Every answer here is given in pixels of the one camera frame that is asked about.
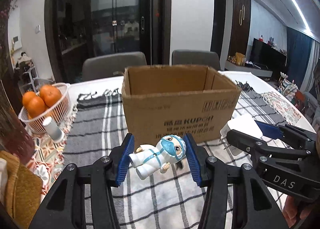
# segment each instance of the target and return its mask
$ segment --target doll leg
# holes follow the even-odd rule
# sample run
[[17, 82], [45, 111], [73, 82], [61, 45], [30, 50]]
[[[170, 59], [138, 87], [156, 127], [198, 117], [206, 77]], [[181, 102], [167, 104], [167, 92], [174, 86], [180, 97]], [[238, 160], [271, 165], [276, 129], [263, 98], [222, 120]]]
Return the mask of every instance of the doll leg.
[[150, 164], [143, 164], [136, 168], [136, 172], [140, 179], [144, 180], [147, 177], [149, 177], [151, 174], [153, 174], [155, 171], [157, 171], [159, 168], [155, 166], [151, 166]]
[[145, 160], [145, 152], [131, 153], [129, 154], [129, 159], [132, 167], [136, 168], [143, 164]]

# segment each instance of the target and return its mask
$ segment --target doll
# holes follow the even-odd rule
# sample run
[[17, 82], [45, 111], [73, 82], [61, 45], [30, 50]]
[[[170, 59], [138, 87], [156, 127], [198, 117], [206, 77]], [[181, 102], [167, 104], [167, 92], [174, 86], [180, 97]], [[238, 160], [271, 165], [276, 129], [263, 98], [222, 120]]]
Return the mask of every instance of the doll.
[[167, 135], [160, 139], [154, 147], [149, 144], [140, 145], [136, 153], [129, 154], [132, 167], [140, 179], [146, 179], [160, 169], [166, 173], [170, 164], [175, 164], [186, 155], [186, 144], [177, 135]]

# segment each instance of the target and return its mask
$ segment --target white curtain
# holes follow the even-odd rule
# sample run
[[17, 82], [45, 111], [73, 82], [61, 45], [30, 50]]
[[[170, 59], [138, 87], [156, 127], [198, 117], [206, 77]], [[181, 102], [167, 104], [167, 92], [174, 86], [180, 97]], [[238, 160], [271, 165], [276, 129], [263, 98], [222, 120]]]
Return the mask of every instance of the white curtain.
[[316, 40], [313, 40], [306, 74], [304, 75], [304, 79], [300, 87], [301, 92], [305, 92], [305, 91], [308, 92], [313, 86], [313, 83], [314, 83], [313, 71], [317, 65], [317, 62], [320, 56], [319, 50], [320, 50], [320, 43], [318, 43]]

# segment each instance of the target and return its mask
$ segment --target white plastic basket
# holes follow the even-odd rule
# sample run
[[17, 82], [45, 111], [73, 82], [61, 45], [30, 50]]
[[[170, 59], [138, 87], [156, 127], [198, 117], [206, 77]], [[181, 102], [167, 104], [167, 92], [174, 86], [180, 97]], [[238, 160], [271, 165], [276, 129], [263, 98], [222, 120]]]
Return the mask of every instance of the white plastic basket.
[[50, 112], [51, 112], [50, 116], [56, 121], [57, 124], [59, 124], [60, 121], [66, 116], [66, 114], [69, 111], [70, 97], [69, 97], [68, 90], [69, 90], [70, 84], [56, 83], [56, 84], [53, 84], [53, 86], [59, 89], [62, 94], [62, 97], [58, 100], [57, 103], [55, 103], [48, 110], [46, 110], [41, 115], [33, 119], [28, 118], [28, 111], [25, 109], [25, 107], [22, 107], [18, 115], [18, 118], [22, 122], [24, 122], [26, 125], [28, 125], [32, 130], [32, 132], [34, 133], [45, 132], [42, 122], [47, 116], [49, 116], [48, 114]]

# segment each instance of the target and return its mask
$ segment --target slatted wooden panel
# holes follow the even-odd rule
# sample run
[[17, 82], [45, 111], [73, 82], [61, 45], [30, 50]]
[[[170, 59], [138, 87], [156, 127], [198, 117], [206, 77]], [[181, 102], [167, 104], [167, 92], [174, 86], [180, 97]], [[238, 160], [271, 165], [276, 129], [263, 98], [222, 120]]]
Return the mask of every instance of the slatted wooden panel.
[[[244, 19], [239, 24], [240, 10], [244, 6]], [[245, 55], [248, 46], [251, 21], [251, 0], [233, 0], [232, 29], [228, 55], [234, 56], [236, 52]]]

